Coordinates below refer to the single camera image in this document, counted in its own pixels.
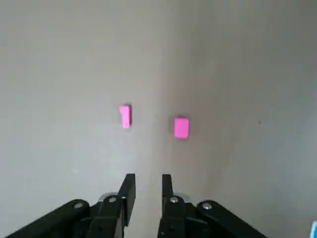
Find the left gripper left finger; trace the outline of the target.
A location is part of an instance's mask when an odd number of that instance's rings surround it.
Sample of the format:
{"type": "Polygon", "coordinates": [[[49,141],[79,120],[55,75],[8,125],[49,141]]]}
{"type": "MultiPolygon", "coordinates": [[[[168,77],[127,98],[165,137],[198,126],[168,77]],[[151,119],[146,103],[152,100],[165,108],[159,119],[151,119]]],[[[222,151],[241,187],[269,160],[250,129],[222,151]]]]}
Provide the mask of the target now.
{"type": "Polygon", "coordinates": [[[117,193],[95,205],[71,200],[11,233],[11,238],[122,238],[136,198],[135,174],[127,174],[117,193]]]}

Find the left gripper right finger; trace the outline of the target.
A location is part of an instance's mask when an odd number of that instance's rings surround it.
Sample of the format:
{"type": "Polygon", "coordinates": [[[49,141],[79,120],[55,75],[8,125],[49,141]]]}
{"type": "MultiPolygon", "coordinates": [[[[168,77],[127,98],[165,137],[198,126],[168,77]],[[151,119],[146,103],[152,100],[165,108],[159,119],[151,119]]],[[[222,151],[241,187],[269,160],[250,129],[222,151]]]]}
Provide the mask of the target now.
{"type": "Polygon", "coordinates": [[[196,206],[173,192],[172,177],[162,175],[159,238],[264,238],[265,235],[213,200],[196,206]]]}

